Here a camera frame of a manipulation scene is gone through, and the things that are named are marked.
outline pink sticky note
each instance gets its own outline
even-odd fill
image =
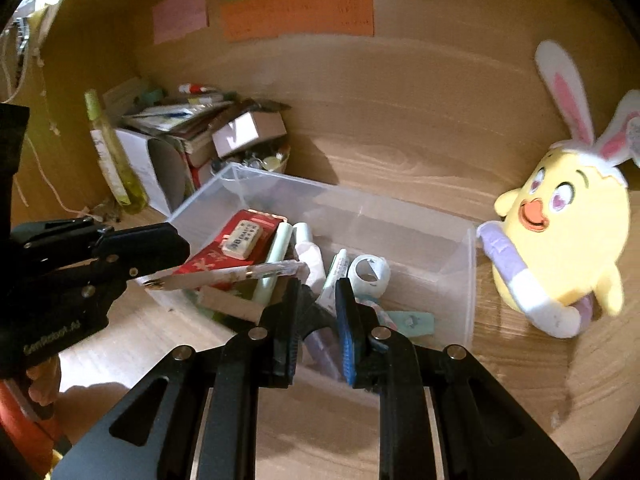
[[[207,0],[163,0],[153,8],[154,44],[207,27]]]

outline wooden wall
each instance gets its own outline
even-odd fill
[[[290,173],[469,218],[492,218],[568,135],[532,62],[541,40],[575,57],[597,131],[640,86],[640,50],[607,0],[374,0],[374,38],[242,43],[222,37],[224,1],[207,1],[209,28],[160,45],[149,9],[132,8],[140,73],[287,102]]]
[[[37,47],[40,20],[31,20],[31,57],[26,79],[14,99],[16,105],[31,109],[27,136],[31,139],[45,176],[70,210],[92,208],[105,200],[110,191],[97,165],[97,155],[89,135],[89,121],[84,108],[84,91],[96,88],[103,92],[132,77],[134,61],[118,44],[122,36],[112,19],[92,27],[78,27],[68,34],[53,29],[41,48],[44,66],[33,55]],[[46,98],[42,94],[46,89]],[[54,123],[60,132],[51,129]],[[26,204],[14,184],[12,223],[55,218],[72,218],[64,210],[38,170],[28,142],[22,148],[17,182]]]

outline yellow bottle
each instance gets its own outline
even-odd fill
[[[145,188],[131,169],[127,155],[111,123],[102,113],[97,92],[95,90],[85,92],[84,100],[89,120],[94,127],[91,136],[98,152],[98,164],[102,174],[124,212],[135,215],[148,203]]]

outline yellow plush toy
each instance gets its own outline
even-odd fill
[[[569,55],[543,41],[536,63],[572,140],[558,142],[525,185],[498,197],[504,222],[478,228],[503,300],[540,330],[573,337],[591,321],[593,301],[619,314],[624,295],[616,261],[629,231],[627,137],[640,130],[640,91],[628,92],[594,141],[589,107]]]

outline gripper logo text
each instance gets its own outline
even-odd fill
[[[42,336],[35,343],[23,346],[22,351],[24,352],[25,355],[33,354],[34,352],[37,352],[41,348],[44,348],[46,345],[53,343],[54,341],[57,341],[61,337],[64,337],[68,333],[73,332],[74,330],[78,330],[80,326],[81,326],[80,321],[76,319],[70,325],[63,326],[60,330],[57,330],[56,332],[52,332],[48,335]]]

